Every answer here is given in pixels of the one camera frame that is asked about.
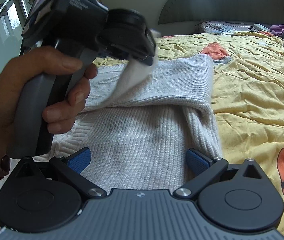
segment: human hand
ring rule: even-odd
[[[44,72],[66,75],[82,67],[82,61],[68,57],[50,46],[36,48],[27,54],[11,59],[0,74],[0,159],[6,155],[13,139],[13,121],[18,99],[24,84]],[[70,90],[67,100],[48,106],[42,113],[52,134],[66,133],[74,125],[75,116],[84,109],[90,93],[89,79],[97,75],[97,67],[91,64],[83,78]]]

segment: ribbed knit fabric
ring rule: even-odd
[[[143,82],[105,100],[123,69],[99,68],[72,130],[55,136],[51,152],[37,159],[89,147],[92,160],[82,175],[107,192],[112,187],[173,191],[192,177],[185,164],[188,148],[221,156],[210,107],[213,61],[204,54],[160,61]]]

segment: metal screw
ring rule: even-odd
[[[101,188],[91,188],[88,191],[88,194],[91,197],[101,197],[103,195],[104,191]]]
[[[179,196],[182,196],[182,197],[187,197],[189,195],[191,195],[192,191],[189,190],[188,188],[178,188],[175,193]]]

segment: yellow bedsheet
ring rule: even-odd
[[[238,32],[162,37],[157,44],[160,60],[200,52],[215,60],[212,108],[223,154],[230,163],[256,159],[284,200],[284,41]],[[284,214],[278,230],[284,235]]]

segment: purple cloth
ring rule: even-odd
[[[284,35],[284,24],[281,24],[281,25],[272,25],[270,28],[269,28],[272,33],[276,36],[283,36]]]

